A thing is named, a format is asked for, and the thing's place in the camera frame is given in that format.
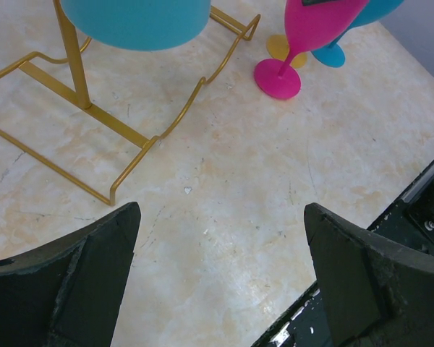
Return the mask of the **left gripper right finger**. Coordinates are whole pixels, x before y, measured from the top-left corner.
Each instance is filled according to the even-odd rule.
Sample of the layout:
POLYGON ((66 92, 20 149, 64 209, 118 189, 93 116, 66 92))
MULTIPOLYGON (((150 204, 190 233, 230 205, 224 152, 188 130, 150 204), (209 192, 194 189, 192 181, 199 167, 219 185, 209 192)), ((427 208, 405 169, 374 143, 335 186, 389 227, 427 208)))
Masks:
POLYGON ((307 243, 335 346, 434 346, 434 256, 304 209, 307 243))

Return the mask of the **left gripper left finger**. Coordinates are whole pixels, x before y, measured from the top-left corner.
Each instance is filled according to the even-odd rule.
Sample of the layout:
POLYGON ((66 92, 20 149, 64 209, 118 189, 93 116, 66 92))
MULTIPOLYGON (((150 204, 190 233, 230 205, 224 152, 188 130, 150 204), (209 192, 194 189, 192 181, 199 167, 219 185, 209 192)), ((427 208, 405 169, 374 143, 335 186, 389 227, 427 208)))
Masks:
POLYGON ((0 346, 110 346, 140 220, 129 202, 0 260, 0 346))

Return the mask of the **orange wine glass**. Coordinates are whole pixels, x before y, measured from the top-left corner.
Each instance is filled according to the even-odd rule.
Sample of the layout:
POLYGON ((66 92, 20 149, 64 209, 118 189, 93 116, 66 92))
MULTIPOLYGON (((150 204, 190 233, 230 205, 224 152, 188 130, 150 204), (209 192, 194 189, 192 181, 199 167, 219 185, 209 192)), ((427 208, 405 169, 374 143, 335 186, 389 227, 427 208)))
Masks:
MULTIPOLYGON (((270 56, 274 59, 283 61, 289 53, 289 44, 285 35, 271 35, 266 41, 266 48, 270 56)), ((298 69, 307 63, 307 54, 298 54, 291 62, 291 67, 298 69)))

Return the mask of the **light blue wine glass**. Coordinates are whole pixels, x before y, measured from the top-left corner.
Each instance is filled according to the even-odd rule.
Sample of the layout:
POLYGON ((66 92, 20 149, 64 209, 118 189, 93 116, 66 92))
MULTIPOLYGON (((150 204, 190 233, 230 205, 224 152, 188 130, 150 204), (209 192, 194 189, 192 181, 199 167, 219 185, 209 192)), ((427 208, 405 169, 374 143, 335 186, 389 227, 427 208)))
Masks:
POLYGON ((198 36, 210 18, 210 0, 61 1, 69 21, 108 46, 160 51, 198 36))

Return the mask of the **magenta wine glass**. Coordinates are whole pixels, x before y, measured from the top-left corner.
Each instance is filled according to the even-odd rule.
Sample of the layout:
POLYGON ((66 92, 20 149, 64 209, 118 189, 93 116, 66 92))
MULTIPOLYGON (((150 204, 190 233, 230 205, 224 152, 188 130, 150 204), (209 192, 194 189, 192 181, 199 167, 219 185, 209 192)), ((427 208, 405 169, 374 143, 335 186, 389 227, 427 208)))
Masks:
POLYGON ((288 54, 283 59, 264 59, 254 69, 258 87, 272 98, 288 100, 301 90, 301 79, 291 66, 301 53, 330 43, 345 31, 367 5, 365 0, 286 2, 284 29, 288 54))

